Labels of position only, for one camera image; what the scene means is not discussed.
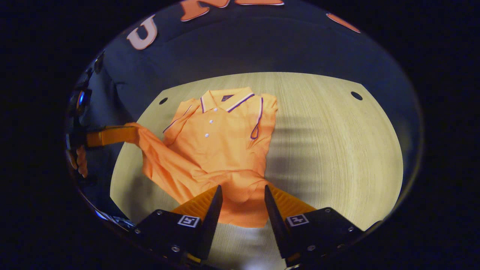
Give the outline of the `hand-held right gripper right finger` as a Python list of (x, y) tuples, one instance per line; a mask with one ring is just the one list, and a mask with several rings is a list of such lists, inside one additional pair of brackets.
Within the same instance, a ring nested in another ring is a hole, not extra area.
[(332, 207), (316, 209), (272, 184), (264, 191), (271, 228), (288, 268), (322, 267), (365, 234)]

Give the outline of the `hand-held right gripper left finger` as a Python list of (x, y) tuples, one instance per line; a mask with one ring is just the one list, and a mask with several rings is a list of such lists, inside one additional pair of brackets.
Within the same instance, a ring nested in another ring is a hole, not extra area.
[(215, 186), (171, 211), (155, 210), (131, 232), (131, 240), (170, 263), (208, 259), (223, 203)]

